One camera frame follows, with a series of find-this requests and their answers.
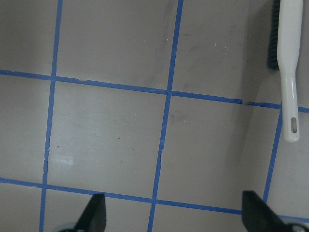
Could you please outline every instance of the hanging hole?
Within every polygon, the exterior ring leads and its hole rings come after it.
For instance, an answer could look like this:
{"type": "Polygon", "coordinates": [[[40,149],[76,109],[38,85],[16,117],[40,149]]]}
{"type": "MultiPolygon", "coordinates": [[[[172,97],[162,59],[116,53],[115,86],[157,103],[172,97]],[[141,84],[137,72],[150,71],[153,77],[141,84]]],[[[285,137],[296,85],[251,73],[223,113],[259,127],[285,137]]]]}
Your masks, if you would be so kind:
{"type": "Polygon", "coordinates": [[[296,124],[296,118],[292,117],[291,118],[291,131],[293,134],[297,132],[297,124],[296,124]]]}

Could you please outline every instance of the floor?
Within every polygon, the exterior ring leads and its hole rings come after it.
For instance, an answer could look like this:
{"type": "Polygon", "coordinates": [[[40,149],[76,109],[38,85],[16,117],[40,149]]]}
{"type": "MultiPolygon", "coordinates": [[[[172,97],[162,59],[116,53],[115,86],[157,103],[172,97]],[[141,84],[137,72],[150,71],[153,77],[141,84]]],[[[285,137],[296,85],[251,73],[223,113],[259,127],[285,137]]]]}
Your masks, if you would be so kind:
{"type": "Polygon", "coordinates": [[[106,232],[244,232],[244,189],[309,223],[308,2],[294,144],[270,0],[1,5],[3,231],[69,228],[97,192],[106,232]]]}

